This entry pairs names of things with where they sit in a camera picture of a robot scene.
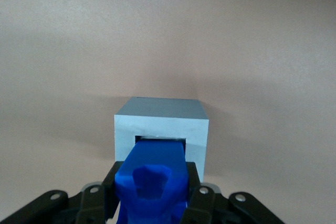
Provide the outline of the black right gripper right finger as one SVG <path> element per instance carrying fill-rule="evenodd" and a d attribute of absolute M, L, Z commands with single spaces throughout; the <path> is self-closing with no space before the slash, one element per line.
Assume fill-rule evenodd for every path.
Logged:
<path fill-rule="evenodd" d="M 196 164 L 187 162 L 188 204 L 181 223 L 283 223 L 250 193 L 239 191 L 225 198 L 200 182 Z"/>

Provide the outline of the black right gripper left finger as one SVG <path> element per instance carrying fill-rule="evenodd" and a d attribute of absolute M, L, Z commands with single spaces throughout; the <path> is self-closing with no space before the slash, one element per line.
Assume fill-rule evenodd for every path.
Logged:
<path fill-rule="evenodd" d="M 120 202 L 114 178 L 122 164 L 115 162 L 103 182 L 89 185 L 73 197 L 62 190 L 47 191 L 1 223 L 106 223 Z"/>

